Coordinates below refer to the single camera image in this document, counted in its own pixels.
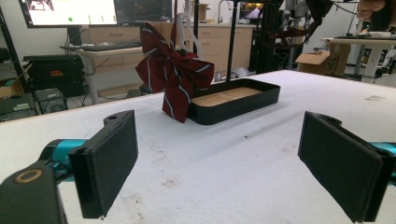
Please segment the wooden tray bottom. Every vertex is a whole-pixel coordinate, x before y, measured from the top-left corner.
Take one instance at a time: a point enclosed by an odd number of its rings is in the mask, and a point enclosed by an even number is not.
[[[233,100],[255,95],[261,92],[262,91],[258,91],[247,87],[239,87],[229,91],[221,91],[221,92],[216,92],[213,94],[193,98],[192,102],[200,106],[221,105]]]

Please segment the desk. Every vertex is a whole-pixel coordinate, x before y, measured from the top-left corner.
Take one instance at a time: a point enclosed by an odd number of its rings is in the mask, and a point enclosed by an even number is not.
[[[80,51],[78,55],[81,57],[82,63],[84,64],[85,79],[90,88],[90,96],[92,103],[97,105],[98,101],[98,90],[92,81],[92,77],[95,75],[96,67],[94,67],[94,60],[99,58],[111,58],[111,57],[122,57],[131,54],[142,54],[142,48],[132,49],[115,49],[106,51]]]
[[[396,90],[292,71],[251,78],[281,86],[279,102],[211,126],[166,116],[162,93],[2,123],[0,181],[51,140],[90,138],[104,117],[133,109],[139,157],[117,200],[104,221],[84,220],[75,184],[63,182],[69,223],[351,223],[297,155],[304,112],[396,141]],[[395,203],[388,187],[377,223],[395,223]]]
[[[367,49],[371,49],[369,61],[361,79],[362,82],[375,83],[375,70],[379,62],[383,49],[389,49],[390,46],[396,45],[396,40],[375,40],[375,39],[341,39],[341,38],[324,38],[331,44],[358,44],[365,45]]]

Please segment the black storage bin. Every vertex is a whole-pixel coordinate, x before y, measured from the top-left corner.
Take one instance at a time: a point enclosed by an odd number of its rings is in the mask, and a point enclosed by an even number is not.
[[[83,64],[78,55],[25,56],[23,60],[32,65],[27,72],[31,92],[57,88],[64,97],[84,94]]]

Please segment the metal stand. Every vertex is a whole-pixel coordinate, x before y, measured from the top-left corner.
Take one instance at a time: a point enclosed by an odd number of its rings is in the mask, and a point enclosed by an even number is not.
[[[15,50],[14,44],[12,43],[12,38],[11,35],[9,34],[9,30],[1,7],[0,7],[0,26],[1,26],[1,31],[3,32],[4,39],[6,40],[7,43],[9,56],[11,58],[12,63],[14,64],[15,71],[17,72],[17,75],[20,76],[23,90],[24,92],[29,92],[26,79],[24,78],[24,76],[21,75],[23,71],[21,69],[20,60],[18,59],[17,51]]]

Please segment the maroon striped ribbon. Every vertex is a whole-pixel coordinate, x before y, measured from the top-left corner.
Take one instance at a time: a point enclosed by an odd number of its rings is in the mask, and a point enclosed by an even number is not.
[[[206,89],[210,86],[215,66],[198,60],[195,53],[178,53],[175,50],[176,28],[174,22],[168,45],[151,24],[144,25],[141,39],[147,57],[139,63],[136,71],[153,92],[164,91],[163,111],[184,123],[194,88]]]

